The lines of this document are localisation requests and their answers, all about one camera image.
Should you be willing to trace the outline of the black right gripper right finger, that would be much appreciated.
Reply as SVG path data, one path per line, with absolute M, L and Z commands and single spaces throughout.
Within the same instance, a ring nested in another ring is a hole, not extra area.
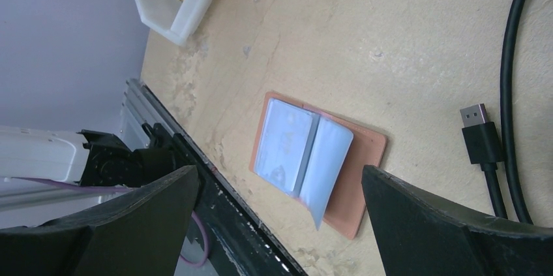
M 387 275 L 551 275 L 552 229 L 481 213 L 366 165 L 362 187 Z

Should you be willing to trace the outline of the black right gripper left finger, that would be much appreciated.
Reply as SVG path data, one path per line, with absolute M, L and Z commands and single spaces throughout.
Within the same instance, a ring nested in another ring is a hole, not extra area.
M 1 231 L 2 275 L 173 275 L 198 195 L 184 166 L 35 227 Z

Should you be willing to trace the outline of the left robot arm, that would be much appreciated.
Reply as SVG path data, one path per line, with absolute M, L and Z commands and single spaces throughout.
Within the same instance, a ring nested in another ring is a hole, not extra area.
M 85 192 L 127 192 L 177 169 L 169 136 L 144 126 L 151 141 L 131 150 L 116 135 L 1 127 L 1 177 Z

